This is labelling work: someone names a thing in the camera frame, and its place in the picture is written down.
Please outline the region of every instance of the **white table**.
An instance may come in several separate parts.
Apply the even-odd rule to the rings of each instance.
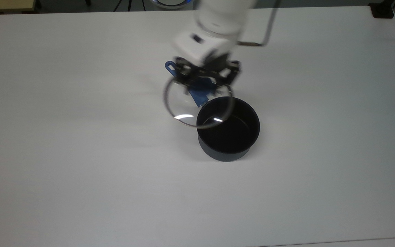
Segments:
[[[297,247],[395,247],[395,239],[378,239],[366,241],[346,241],[321,244],[303,244]]]
[[[395,237],[395,19],[281,9],[232,56],[261,132],[222,163],[161,99],[191,14],[0,16],[0,247]]]

